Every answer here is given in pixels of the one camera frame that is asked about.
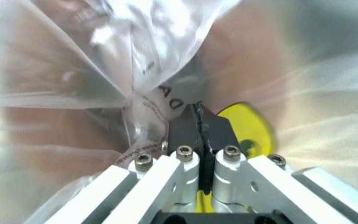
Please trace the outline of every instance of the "yellow object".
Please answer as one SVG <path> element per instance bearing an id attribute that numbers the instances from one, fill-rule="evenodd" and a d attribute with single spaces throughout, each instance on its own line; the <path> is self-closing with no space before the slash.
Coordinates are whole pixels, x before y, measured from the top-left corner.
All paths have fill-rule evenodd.
<path id="1" fill-rule="evenodd" d="M 273 153 L 273 131 L 265 118 L 250 105 L 237 103 L 225 108 L 218 115 L 230 121 L 241 149 L 248 151 L 249 158 Z M 196 212 L 214 212 L 211 197 L 211 193 L 205 195 L 201 190 L 198 191 Z"/>

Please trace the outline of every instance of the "clear plastic bag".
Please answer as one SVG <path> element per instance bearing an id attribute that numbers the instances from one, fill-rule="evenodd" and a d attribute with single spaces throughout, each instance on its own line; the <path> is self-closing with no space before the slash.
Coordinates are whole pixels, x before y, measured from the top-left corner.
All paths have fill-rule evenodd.
<path id="1" fill-rule="evenodd" d="M 236 2 L 0 0 L 0 223 L 45 202 L 42 222 L 90 179 L 59 188 L 159 144 L 178 113 L 157 86 Z"/>
<path id="2" fill-rule="evenodd" d="M 358 4 L 166 2 L 0 0 L 0 223 L 43 202 L 27 221 L 45 220 L 82 176 L 157 156 L 168 120 L 199 100 L 250 103 L 295 170 L 358 189 Z"/>

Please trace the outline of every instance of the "hex socket screw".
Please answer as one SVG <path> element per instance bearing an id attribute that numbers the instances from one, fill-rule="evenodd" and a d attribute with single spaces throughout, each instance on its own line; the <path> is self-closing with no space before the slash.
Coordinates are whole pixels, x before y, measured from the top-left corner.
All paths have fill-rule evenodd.
<path id="1" fill-rule="evenodd" d="M 230 162 L 240 160 L 241 151 L 237 146 L 228 145 L 223 149 L 223 158 Z"/>
<path id="2" fill-rule="evenodd" d="M 153 157 L 150 153 L 142 153 L 135 158 L 135 168 L 137 171 L 146 172 L 153 165 Z"/>
<path id="3" fill-rule="evenodd" d="M 176 158 L 182 162 L 189 162 L 193 159 L 193 149 L 190 146 L 179 146 L 176 149 Z"/>
<path id="4" fill-rule="evenodd" d="M 270 154 L 270 155 L 268 155 L 268 158 L 282 169 L 284 169 L 285 165 L 287 164 L 284 157 L 282 157 L 278 154 Z"/>

